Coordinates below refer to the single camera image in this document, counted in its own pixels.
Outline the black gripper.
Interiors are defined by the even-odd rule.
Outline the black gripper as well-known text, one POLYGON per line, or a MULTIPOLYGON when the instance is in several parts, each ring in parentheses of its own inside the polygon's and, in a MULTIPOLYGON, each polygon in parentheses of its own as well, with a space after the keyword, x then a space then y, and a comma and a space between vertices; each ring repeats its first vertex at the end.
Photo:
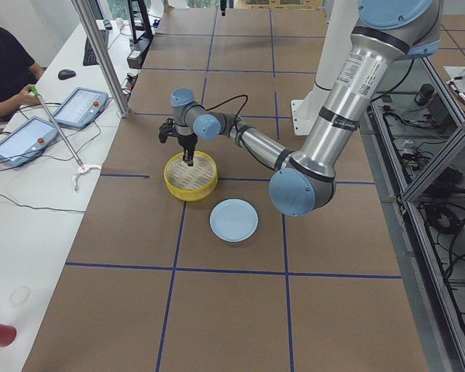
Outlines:
POLYGON ((184 149, 182 157, 183 162, 188 164, 188 160, 194 161, 194 151, 197 144, 197 136, 195 134, 188 136, 178 135, 177 141, 184 149))

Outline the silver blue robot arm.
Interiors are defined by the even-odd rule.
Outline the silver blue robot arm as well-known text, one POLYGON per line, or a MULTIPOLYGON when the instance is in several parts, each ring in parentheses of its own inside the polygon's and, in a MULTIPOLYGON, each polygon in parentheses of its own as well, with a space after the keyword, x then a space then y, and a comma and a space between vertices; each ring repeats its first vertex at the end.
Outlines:
POLYGON ((198 140, 224 135, 274 171, 269 194, 277 210, 303 216, 328 204, 336 191, 335 164, 387 69, 397 60, 435 53, 441 1, 359 1, 352 49, 300 150, 292 151, 247 125, 239 115, 212 112, 187 88, 172 91, 173 118, 160 137, 175 136, 191 164, 198 140))

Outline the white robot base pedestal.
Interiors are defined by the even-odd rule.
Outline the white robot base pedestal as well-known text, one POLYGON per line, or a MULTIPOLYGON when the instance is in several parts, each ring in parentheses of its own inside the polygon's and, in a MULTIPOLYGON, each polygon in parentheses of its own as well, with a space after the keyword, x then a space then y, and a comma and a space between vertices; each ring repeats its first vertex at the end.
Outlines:
POLYGON ((350 34, 359 18, 357 0, 329 1, 329 26, 322 48, 312 90, 303 100, 291 101, 294 134, 306 136, 311 131, 320 108, 336 82, 343 63, 351 51, 350 34))

